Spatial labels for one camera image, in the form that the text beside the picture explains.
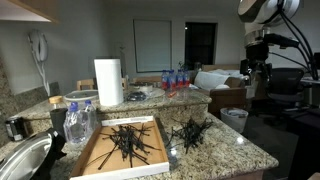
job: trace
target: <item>granite countertop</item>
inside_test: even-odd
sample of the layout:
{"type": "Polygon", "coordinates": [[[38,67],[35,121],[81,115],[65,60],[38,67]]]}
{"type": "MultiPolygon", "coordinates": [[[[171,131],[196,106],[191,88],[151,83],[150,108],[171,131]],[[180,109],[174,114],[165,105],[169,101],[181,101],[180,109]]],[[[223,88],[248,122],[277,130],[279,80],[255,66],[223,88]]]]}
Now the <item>granite countertop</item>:
{"type": "MultiPolygon", "coordinates": [[[[180,94],[179,92],[179,94],[173,98],[167,98],[167,96],[163,95],[139,102],[125,101],[115,106],[101,106],[99,100],[93,100],[92,104],[97,108],[98,113],[112,113],[162,107],[208,104],[211,102],[210,97],[197,91],[187,89],[185,90],[185,93],[186,95],[183,96],[182,93],[180,94]]],[[[50,109],[51,105],[46,100],[25,111],[20,112],[18,116],[21,116],[26,120],[50,119],[50,109]]]]}
{"type": "MultiPolygon", "coordinates": [[[[209,113],[206,118],[213,122],[213,126],[205,132],[203,144],[199,144],[198,148],[190,148],[185,154],[185,148],[177,145],[181,140],[173,138],[173,148],[167,148],[170,172],[138,179],[225,179],[278,166],[275,158],[219,119],[209,113]]],[[[173,120],[162,121],[162,124],[166,132],[171,132],[171,128],[181,128],[181,124],[173,120]]],[[[2,147],[0,159],[18,144],[12,142],[2,147]]],[[[63,151],[67,156],[56,161],[51,179],[68,179],[82,148],[70,149],[66,144],[63,151]]]]}

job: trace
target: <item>trash can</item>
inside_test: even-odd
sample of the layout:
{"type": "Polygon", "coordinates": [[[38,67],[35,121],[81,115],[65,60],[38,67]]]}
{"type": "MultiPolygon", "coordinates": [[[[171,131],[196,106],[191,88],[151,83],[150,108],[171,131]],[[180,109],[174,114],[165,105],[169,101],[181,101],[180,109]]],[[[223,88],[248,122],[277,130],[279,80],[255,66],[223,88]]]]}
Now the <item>trash can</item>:
{"type": "Polygon", "coordinates": [[[248,112],[238,108],[222,108],[220,109],[221,120],[229,127],[242,133],[248,118],[248,112]]]}

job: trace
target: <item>cardboard box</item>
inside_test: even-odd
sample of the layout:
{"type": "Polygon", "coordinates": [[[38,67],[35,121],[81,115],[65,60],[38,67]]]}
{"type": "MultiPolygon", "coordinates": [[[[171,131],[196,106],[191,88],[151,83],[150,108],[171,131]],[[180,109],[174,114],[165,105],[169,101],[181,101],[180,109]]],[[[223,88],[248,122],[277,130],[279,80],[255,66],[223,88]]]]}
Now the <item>cardboard box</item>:
{"type": "Polygon", "coordinates": [[[153,116],[146,116],[102,121],[102,127],[98,128],[92,134],[86,147],[82,151],[71,172],[70,179],[128,179],[167,171],[169,171],[169,161],[157,123],[153,116]],[[150,131],[146,132],[149,136],[143,136],[143,143],[160,150],[145,147],[145,149],[150,152],[148,155],[145,155],[140,150],[135,150],[139,155],[146,157],[146,161],[150,165],[145,164],[135,157],[132,158],[132,168],[130,168],[129,158],[123,161],[121,151],[117,150],[112,153],[102,169],[98,170],[98,167],[106,157],[106,155],[101,156],[110,152],[115,147],[112,140],[103,139],[104,137],[108,137],[104,134],[113,134],[112,128],[118,130],[118,125],[126,124],[130,124],[138,129],[141,129],[142,124],[144,127],[150,127],[150,131]],[[92,163],[92,161],[98,157],[101,158],[92,163]]]}

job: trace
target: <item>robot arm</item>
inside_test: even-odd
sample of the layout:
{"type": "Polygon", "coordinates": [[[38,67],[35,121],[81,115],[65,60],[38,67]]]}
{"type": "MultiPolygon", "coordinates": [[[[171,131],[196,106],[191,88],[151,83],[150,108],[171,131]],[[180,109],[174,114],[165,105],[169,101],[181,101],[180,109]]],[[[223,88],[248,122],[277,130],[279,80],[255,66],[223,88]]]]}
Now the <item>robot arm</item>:
{"type": "MultiPolygon", "coordinates": [[[[245,24],[247,58],[244,61],[246,64],[241,64],[242,68],[247,67],[252,73],[255,72],[256,67],[260,67],[266,78],[269,78],[272,67],[271,64],[265,64],[265,60],[269,54],[269,45],[277,44],[280,48],[299,48],[300,41],[270,33],[270,27],[280,25],[283,22],[288,23],[287,21],[296,13],[299,3],[300,0],[240,0],[238,15],[240,20],[245,24]]],[[[303,47],[309,59],[309,62],[306,60],[306,64],[308,68],[310,64],[311,68],[309,68],[309,71],[312,71],[312,77],[317,79],[318,75],[316,70],[314,72],[314,66],[312,65],[312,51],[309,44],[307,46],[309,51],[303,47]]],[[[241,71],[243,74],[248,74],[248,71],[241,71]]]]}

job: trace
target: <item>telephone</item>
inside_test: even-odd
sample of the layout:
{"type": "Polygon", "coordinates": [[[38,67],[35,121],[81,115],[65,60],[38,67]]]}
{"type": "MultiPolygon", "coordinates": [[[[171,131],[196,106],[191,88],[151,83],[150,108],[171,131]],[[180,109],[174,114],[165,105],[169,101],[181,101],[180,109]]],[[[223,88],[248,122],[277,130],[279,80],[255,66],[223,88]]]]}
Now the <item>telephone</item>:
{"type": "Polygon", "coordinates": [[[39,30],[32,30],[28,34],[28,39],[31,45],[32,52],[38,62],[47,60],[48,58],[48,43],[45,35],[39,30]]]}

